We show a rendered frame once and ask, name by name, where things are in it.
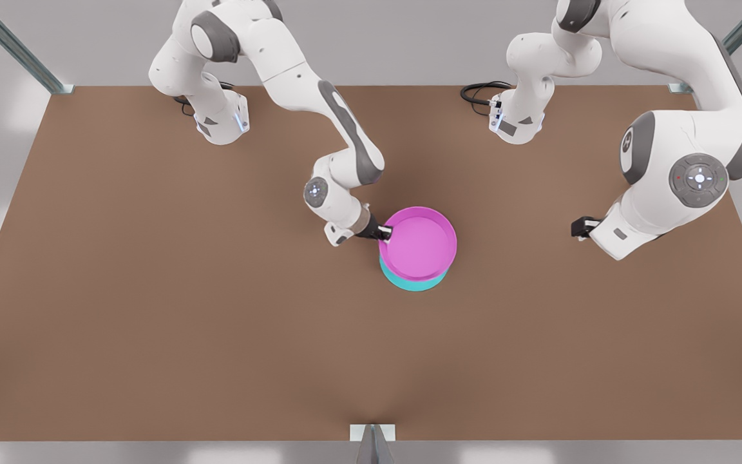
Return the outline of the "blue plate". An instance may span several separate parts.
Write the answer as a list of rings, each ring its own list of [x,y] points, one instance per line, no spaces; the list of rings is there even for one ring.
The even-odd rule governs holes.
[[[392,283],[392,285],[395,285],[395,287],[399,287],[400,289],[403,289],[405,291],[411,291],[412,293],[421,293],[421,291],[427,291],[433,287],[436,287],[436,285],[439,284],[439,282],[444,279],[446,276],[448,269],[444,271],[441,275],[436,276],[433,279],[427,280],[427,281],[410,281],[409,279],[405,279],[404,277],[398,276],[395,274],[384,262],[383,256],[380,255],[379,257],[379,263],[381,270],[383,272],[383,275],[388,279],[389,282]]]

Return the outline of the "pink plate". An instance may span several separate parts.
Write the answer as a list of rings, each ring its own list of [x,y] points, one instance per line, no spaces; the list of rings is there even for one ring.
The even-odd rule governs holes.
[[[427,281],[450,269],[457,235],[441,212],[420,206],[401,209],[385,225],[392,228],[392,236],[379,243],[379,254],[395,274]]]

